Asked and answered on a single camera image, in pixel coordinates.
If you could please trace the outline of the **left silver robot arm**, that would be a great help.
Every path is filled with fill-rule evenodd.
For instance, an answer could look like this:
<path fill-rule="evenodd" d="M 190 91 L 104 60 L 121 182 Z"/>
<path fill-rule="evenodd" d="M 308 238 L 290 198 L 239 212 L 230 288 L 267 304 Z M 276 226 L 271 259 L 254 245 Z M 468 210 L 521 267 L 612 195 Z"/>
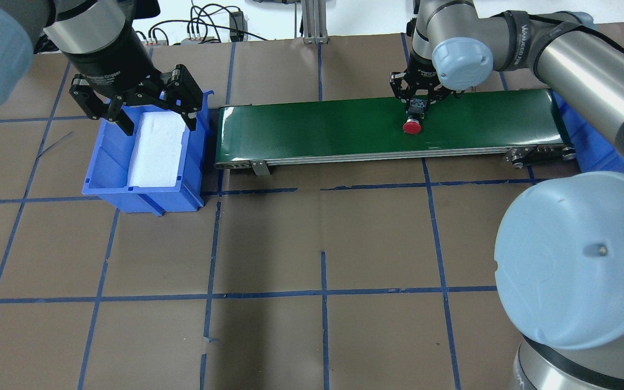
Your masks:
<path fill-rule="evenodd" d="M 28 72 L 45 36 L 77 69 L 69 94 L 92 120 L 134 122 L 124 107 L 156 106 L 196 128 L 204 94 L 189 70 L 159 71 L 132 23 L 158 16 L 156 1 L 0 1 L 0 106 Z"/>

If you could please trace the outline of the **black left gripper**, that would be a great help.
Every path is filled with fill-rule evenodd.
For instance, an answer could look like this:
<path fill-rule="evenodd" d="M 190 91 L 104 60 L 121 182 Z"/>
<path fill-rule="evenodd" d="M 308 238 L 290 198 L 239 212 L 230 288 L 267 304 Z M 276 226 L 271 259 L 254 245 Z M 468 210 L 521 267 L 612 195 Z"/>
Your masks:
<path fill-rule="evenodd" d="M 203 91 L 184 64 L 168 72 L 154 67 L 144 45 L 128 22 L 106 47 L 92 53 L 65 53 L 76 67 L 69 95 L 92 120 L 104 119 L 127 135 L 134 122 L 124 112 L 136 94 L 150 96 L 152 105 L 180 114 L 189 131 L 196 130 L 197 113 L 203 108 Z M 97 94 L 109 98 L 105 103 Z"/>

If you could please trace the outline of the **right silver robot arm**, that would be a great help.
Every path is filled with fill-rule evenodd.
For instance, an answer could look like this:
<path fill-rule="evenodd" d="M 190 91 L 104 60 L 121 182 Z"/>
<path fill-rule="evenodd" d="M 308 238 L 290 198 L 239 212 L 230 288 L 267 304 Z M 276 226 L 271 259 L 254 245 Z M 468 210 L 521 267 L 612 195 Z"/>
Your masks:
<path fill-rule="evenodd" d="M 406 133 L 429 104 L 520 69 L 581 126 L 556 152 L 579 174 L 518 195 L 496 235 L 496 291 L 522 336 L 510 388 L 624 389 L 624 47 L 585 12 L 482 18 L 473 1 L 416 1 L 407 33 L 389 80 Z"/>

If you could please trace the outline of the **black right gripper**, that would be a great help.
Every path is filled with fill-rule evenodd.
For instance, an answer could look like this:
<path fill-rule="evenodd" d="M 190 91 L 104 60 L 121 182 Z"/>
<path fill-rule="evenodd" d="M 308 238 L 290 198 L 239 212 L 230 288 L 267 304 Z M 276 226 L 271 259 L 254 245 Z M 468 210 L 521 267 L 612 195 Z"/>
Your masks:
<path fill-rule="evenodd" d="M 389 74 L 389 86 L 396 99 L 408 103 L 418 91 L 425 91 L 428 105 L 447 99 L 453 90 L 444 87 L 430 59 L 410 54 L 406 71 Z"/>

